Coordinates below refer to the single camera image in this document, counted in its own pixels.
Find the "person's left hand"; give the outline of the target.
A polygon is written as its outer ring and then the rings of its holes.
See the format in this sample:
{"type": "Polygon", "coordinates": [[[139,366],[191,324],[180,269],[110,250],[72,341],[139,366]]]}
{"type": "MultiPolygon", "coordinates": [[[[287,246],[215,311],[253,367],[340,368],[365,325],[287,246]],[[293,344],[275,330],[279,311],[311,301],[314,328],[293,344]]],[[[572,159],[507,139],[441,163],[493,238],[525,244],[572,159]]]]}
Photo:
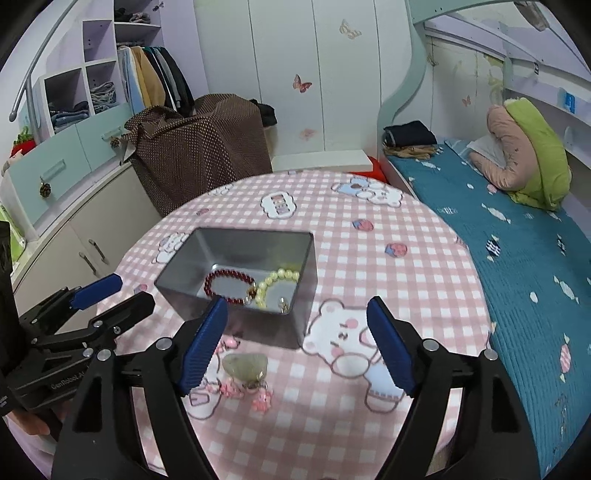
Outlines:
{"type": "Polygon", "coordinates": [[[16,423],[26,434],[32,436],[48,436],[50,428],[38,416],[27,411],[13,410],[7,418],[16,423]]]}

